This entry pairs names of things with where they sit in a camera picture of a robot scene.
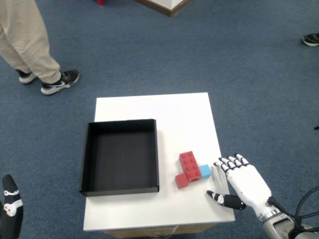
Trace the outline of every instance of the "robot finger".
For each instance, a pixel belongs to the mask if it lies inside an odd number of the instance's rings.
[[[218,158],[218,159],[222,161],[224,164],[226,164],[230,169],[237,168],[237,166],[227,158]]]
[[[238,160],[244,165],[244,166],[247,166],[249,165],[250,163],[247,161],[246,158],[244,158],[242,155],[240,155],[239,153],[236,153],[235,154],[236,157],[238,158]]]
[[[225,173],[230,169],[225,163],[221,161],[214,162],[214,165],[220,167]]]
[[[233,156],[229,156],[228,159],[232,161],[237,167],[243,166],[243,164]]]

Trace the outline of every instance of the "sneaker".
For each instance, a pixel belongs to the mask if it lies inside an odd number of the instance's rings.
[[[319,33],[305,35],[303,40],[307,46],[319,46]]]
[[[20,78],[19,78],[19,81],[22,83],[22,84],[29,84],[31,83],[35,78],[36,78],[36,75],[33,74],[32,72],[31,73],[24,73],[23,71],[21,70],[16,70],[19,75],[20,75]]]
[[[61,78],[53,84],[43,83],[41,92],[52,95],[64,88],[70,88],[78,82],[80,73],[77,70],[61,72]]]

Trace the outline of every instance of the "black sneaker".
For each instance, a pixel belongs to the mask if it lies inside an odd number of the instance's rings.
[[[307,46],[319,46],[319,33],[305,35],[303,40]]]
[[[16,70],[16,71],[18,71],[18,73],[20,75],[19,81],[22,84],[29,84],[36,78],[36,75],[33,74],[32,72],[31,73],[24,73],[21,70]]]
[[[70,88],[78,82],[80,73],[77,70],[61,72],[61,78],[53,84],[42,83],[41,92],[52,95],[64,88]]]

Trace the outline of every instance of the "white tabletop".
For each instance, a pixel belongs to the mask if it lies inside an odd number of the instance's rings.
[[[114,230],[235,220],[232,209],[213,201],[206,190],[229,193],[225,175],[213,176],[178,189],[175,175],[183,172],[180,153],[193,151],[198,165],[220,157],[207,93],[98,98],[95,121],[156,119],[159,192],[87,197],[84,230]]]

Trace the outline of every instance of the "red object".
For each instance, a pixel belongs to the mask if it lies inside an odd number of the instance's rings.
[[[98,5],[103,6],[105,4],[105,0],[98,0]]]
[[[188,178],[185,173],[175,176],[175,182],[178,188],[186,187],[189,184]]]
[[[201,179],[201,173],[192,151],[181,153],[179,161],[189,182]]]

